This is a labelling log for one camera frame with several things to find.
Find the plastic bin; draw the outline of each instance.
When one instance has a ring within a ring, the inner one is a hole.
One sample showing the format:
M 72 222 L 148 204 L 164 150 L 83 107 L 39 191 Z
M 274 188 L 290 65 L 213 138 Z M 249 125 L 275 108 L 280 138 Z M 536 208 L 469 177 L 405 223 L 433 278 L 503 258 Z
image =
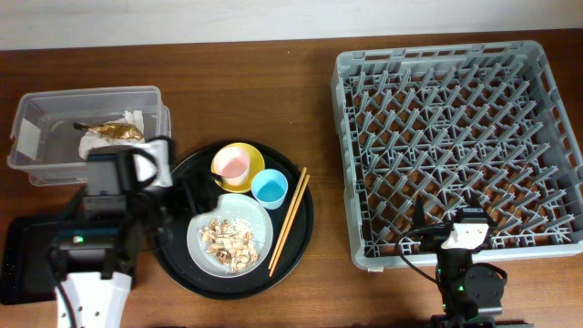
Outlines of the plastic bin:
M 73 122 L 105 123 L 124 111 L 141 110 L 144 137 L 171 135 L 170 115 L 157 87 L 106 87 L 39 92 L 20 99 L 8 166 L 21 169 L 36 186 L 83 183 L 87 167 L 78 155 L 85 132 Z
M 476 261 L 583 251 L 583 160 L 540 44 L 345 52 L 332 98 L 357 267 L 406 265 L 417 197 L 427 224 L 479 198 L 498 229 Z M 408 259 L 435 264 L 418 243 Z

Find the pink cup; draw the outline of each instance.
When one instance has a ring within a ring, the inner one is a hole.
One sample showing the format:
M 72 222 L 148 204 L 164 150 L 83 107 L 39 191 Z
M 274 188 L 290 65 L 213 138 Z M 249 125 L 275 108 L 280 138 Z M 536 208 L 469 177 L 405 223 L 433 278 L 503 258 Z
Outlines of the pink cup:
M 237 146 L 228 146 L 219 150 L 212 160 L 215 173 L 222 176 L 226 183 L 235 187 L 243 184 L 249 177 L 250 164 L 249 154 Z

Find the gray dish rack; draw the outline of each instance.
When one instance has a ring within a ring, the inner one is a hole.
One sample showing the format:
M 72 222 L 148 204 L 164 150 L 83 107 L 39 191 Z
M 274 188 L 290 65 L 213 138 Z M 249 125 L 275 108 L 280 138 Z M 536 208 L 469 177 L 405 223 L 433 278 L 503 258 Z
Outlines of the gray dish rack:
M 583 251 L 583 159 L 533 41 L 341 53 L 332 75 L 354 264 L 404 267 L 394 243 L 423 197 L 427 224 L 478 197 L 498 222 L 475 261 Z M 401 242 L 418 266 L 435 264 Z

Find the blue cup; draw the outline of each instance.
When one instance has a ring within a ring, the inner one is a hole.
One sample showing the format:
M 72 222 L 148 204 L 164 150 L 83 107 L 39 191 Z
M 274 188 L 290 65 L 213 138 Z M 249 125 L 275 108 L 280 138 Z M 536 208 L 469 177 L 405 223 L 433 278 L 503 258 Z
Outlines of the blue cup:
M 288 180 L 276 169 L 264 169 L 253 178 L 251 193 L 262 207 L 275 210 L 288 193 Z

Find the white wall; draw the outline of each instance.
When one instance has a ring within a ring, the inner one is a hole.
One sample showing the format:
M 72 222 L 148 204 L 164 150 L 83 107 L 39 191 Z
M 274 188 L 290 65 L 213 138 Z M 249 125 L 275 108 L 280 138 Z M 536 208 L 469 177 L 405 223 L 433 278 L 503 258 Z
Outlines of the white wall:
M 583 0 L 0 0 L 0 49 L 583 27 Z

